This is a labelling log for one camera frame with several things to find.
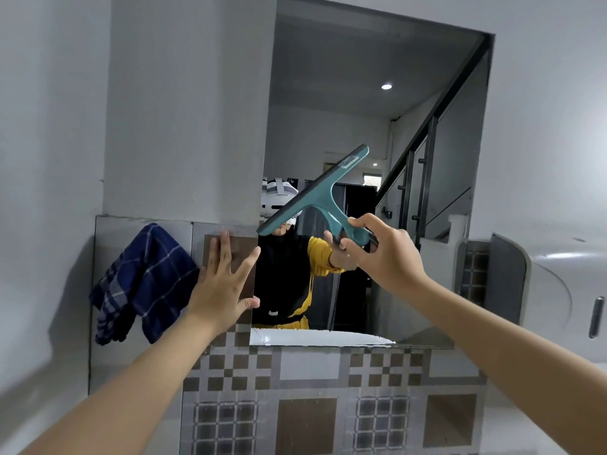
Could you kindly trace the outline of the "person's right hand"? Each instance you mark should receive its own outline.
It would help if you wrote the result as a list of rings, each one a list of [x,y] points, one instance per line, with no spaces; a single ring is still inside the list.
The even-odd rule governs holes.
[[[407,231],[395,229],[371,213],[348,221],[354,227],[368,229],[378,241],[372,263],[361,269],[384,290],[412,301],[428,277]]]

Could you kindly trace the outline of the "person's left hand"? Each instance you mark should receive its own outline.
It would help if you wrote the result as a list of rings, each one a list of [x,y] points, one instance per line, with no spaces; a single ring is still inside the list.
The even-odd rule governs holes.
[[[239,313],[237,303],[244,299],[241,298],[242,290],[261,253],[259,246],[254,247],[235,272],[221,275],[219,244],[220,236],[211,240],[206,280],[201,285],[196,284],[187,307],[187,314],[199,322],[210,339],[234,325],[243,314]]]

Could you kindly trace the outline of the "teal window squeegee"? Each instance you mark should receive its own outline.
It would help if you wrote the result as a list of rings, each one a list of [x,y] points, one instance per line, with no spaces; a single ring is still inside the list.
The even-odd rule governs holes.
[[[324,216],[327,229],[331,232],[335,243],[338,243],[341,238],[347,237],[360,247],[364,247],[368,243],[377,245],[377,238],[371,231],[364,227],[354,227],[349,223],[347,215],[336,204],[332,194],[335,183],[363,160],[369,151],[369,147],[365,144],[356,147],[261,224],[256,230],[257,235],[270,235],[283,222],[296,216],[307,207],[314,207]]]

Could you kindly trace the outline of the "person's right forearm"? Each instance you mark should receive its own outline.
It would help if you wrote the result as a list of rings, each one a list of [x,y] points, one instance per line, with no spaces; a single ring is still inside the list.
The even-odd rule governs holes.
[[[570,455],[607,455],[607,372],[428,277],[411,303]]]

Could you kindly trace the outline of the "person's left forearm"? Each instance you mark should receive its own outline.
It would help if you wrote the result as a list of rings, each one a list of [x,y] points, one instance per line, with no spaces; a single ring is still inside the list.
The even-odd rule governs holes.
[[[186,314],[19,455],[142,455],[195,361],[238,317]]]

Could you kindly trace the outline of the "blue plaid cloth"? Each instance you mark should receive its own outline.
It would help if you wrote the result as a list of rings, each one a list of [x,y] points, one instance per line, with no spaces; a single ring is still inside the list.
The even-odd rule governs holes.
[[[95,343],[123,342],[135,319],[150,344],[178,320],[198,281],[199,267],[159,224],[145,225],[95,284]]]

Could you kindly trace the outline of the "white paper towel dispenser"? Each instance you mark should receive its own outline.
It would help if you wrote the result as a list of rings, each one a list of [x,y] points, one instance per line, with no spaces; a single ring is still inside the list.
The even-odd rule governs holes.
[[[607,367],[607,237],[494,232],[483,306]]]

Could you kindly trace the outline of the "frameless wall mirror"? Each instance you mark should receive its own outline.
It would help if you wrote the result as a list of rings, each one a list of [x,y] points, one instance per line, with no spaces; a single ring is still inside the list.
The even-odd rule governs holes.
[[[365,144],[332,189],[347,217],[405,229],[432,279],[483,306],[489,251],[469,240],[495,37],[321,0],[277,0],[261,224]],[[451,348],[360,267],[325,270],[339,242],[307,207],[260,237],[254,326]]]

